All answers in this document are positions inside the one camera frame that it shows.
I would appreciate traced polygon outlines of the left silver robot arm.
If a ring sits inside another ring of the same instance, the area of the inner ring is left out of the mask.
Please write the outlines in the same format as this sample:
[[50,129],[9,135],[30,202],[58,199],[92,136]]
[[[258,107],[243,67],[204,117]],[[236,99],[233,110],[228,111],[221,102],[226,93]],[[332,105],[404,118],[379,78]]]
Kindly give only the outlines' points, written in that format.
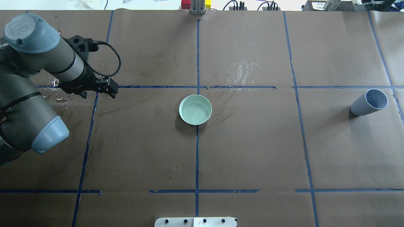
[[62,37],[42,17],[21,14],[13,17],[1,37],[1,165],[9,164],[26,151],[44,153],[68,138],[62,118],[49,106],[30,78],[45,70],[59,81],[67,94],[86,99],[88,91],[115,98],[118,84],[88,63],[90,52],[109,44],[90,38]]

